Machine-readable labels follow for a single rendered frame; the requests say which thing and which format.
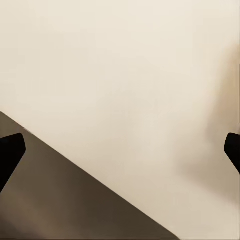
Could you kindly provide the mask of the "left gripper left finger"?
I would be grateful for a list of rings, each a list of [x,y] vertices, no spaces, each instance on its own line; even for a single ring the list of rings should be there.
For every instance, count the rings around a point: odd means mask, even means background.
[[[26,153],[21,133],[0,138],[0,193]]]

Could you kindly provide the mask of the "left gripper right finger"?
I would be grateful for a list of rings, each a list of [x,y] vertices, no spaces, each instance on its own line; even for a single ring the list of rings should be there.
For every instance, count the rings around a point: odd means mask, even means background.
[[[229,133],[225,145],[224,151],[231,159],[234,166],[240,173],[240,135],[235,133]]]

